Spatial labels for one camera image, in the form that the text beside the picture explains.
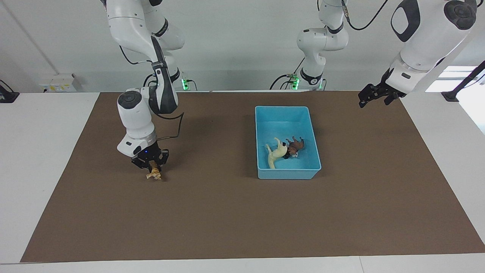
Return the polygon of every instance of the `white table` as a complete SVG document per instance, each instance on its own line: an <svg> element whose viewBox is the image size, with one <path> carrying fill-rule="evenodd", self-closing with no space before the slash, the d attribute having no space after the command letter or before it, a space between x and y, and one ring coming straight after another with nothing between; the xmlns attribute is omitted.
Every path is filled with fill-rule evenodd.
<svg viewBox="0 0 485 273"><path fill-rule="evenodd" d="M97 97L22 94L14 104L0 105L0 272L485 272L485 254L16 264ZM440 94L412 94L403 103L485 240L485 135L459 104Z"/></svg>

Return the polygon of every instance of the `brown table surface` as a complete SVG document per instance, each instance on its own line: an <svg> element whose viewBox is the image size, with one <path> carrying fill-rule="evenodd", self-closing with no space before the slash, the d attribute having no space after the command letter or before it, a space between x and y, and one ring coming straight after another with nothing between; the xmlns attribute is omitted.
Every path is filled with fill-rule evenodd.
<svg viewBox="0 0 485 273"><path fill-rule="evenodd" d="M482 253L400 101L355 92L186 93L163 182L116 150L119 94L100 95L22 262ZM254 107L308 106L309 181L259 180ZM153 118L158 135L177 121Z"/></svg>

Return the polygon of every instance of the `yellow toy figurine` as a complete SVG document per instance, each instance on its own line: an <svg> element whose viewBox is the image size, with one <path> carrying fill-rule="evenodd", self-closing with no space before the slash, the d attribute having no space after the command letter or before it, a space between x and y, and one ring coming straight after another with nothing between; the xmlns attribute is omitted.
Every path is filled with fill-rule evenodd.
<svg viewBox="0 0 485 273"><path fill-rule="evenodd" d="M286 146L286 142L281 143L281 141L276 138L276 141L278 141L278 148L274 151L271 151L271 148L268 144L266 144L266 148L268 149L269 155L268 155L268 165L270 165L271 169L276 169L275 167L275 161L279 158L282 158L286 155L288 152L288 147Z"/></svg>

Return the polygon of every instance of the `blue bin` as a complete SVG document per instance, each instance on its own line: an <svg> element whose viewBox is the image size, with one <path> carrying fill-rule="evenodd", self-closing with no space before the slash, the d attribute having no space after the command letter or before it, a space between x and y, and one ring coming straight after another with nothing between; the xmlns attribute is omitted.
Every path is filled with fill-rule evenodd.
<svg viewBox="0 0 485 273"><path fill-rule="evenodd" d="M311 179L322 169L308 107L257 106L255 113L260 179ZM302 137L305 148L298 152L298 158L278 159L276 169L270 169L266 144L274 151L277 148L275 137L286 142L292 136L298 141Z"/></svg>

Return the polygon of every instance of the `tan toy figurine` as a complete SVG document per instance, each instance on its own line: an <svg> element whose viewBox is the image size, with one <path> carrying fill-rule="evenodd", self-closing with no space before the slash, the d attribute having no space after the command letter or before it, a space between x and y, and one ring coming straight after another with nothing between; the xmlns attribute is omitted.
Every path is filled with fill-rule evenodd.
<svg viewBox="0 0 485 273"><path fill-rule="evenodd" d="M286 147L286 143L281 141L276 138L276 141L278 141L278 148L274 151L271 151L271 148L268 144L266 144L266 148L268 149L268 165L270 166L271 169L276 169L275 167L275 161L278 158L284 157L286 153L288 152L288 147Z"/></svg>
<svg viewBox="0 0 485 273"><path fill-rule="evenodd" d="M288 153L293 157L298 157L298 151L305 147L305 141L300 137L300 142L298 142L298 140L295 139L295 136L293 136L294 142L291 142L289 139L286 139L286 141L290 144Z"/></svg>

